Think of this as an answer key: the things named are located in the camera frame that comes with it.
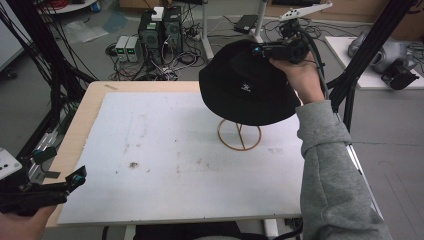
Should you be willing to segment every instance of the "cardboard box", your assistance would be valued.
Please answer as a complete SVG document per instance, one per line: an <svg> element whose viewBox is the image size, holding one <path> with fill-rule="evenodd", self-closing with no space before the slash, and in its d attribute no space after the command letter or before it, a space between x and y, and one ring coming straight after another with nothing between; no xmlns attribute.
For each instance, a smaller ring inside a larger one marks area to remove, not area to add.
<svg viewBox="0 0 424 240"><path fill-rule="evenodd" d="M119 0L119 7L121 8L144 8L153 9L154 7L162 6L162 0Z"/></svg>
<svg viewBox="0 0 424 240"><path fill-rule="evenodd" d="M420 40L424 37L424 1L418 1L409 10L392 34L397 40Z"/></svg>

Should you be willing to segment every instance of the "person's left hand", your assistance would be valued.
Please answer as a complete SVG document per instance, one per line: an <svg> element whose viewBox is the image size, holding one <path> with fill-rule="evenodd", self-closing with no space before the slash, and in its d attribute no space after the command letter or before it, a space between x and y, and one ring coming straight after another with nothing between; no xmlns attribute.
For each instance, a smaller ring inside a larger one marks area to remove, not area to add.
<svg viewBox="0 0 424 240"><path fill-rule="evenodd" d="M39 240L56 206L38 209L32 217L0 213L0 240Z"/></svg>

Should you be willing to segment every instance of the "black pants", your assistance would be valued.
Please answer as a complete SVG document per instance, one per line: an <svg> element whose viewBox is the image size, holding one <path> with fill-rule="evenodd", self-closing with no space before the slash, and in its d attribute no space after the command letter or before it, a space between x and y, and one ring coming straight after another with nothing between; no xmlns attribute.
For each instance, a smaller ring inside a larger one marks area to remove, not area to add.
<svg viewBox="0 0 424 240"><path fill-rule="evenodd" d="M268 240L260 234L241 233L236 222L138 225L134 240L193 240L207 236Z"/></svg>

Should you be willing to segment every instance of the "gray sweatshirt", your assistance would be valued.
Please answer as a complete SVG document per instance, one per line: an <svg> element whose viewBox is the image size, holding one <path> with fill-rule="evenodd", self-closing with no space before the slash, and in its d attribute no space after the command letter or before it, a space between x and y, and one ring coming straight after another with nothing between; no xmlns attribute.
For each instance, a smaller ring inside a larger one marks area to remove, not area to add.
<svg viewBox="0 0 424 240"><path fill-rule="evenodd" d="M300 196L304 239L392 239L371 208L368 188L346 150L350 135L330 101L306 104L296 113L305 158Z"/></svg>

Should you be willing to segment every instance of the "hat stand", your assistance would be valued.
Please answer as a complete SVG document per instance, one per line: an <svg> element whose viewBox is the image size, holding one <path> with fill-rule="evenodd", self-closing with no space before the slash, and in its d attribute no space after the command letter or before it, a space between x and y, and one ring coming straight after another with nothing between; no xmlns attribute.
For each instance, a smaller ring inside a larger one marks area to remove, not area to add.
<svg viewBox="0 0 424 240"><path fill-rule="evenodd" d="M243 136L241 135L241 130L242 130L242 128L243 128L243 125L242 124L239 124L239 123L235 123L236 124L236 128L237 128L237 133L238 133L238 135L239 135L239 138L240 138L240 142L241 142L241 146L242 147L235 147L235 146L231 146L228 142L226 142L225 140L224 140L224 138L222 137L222 134L221 134L221 127L222 127L222 124L225 122L225 121L227 121L226 119L222 119L222 121L219 123L219 125L218 125L218 137L219 137L219 139L221 140L221 142L225 145L225 146L227 146L228 148L230 148L230 149L233 149L233 150L236 150L236 151L248 151L248 150L251 150L251 149L253 149L253 148L255 148L256 146L258 146L258 144L259 144L259 142L261 141L261 139L262 139L262 131L261 131L261 128L259 127L259 126L256 126L256 128L258 129L258 140L252 145L252 146L246 146L246 144L245 144L245 141L243 140Z"/></svg>

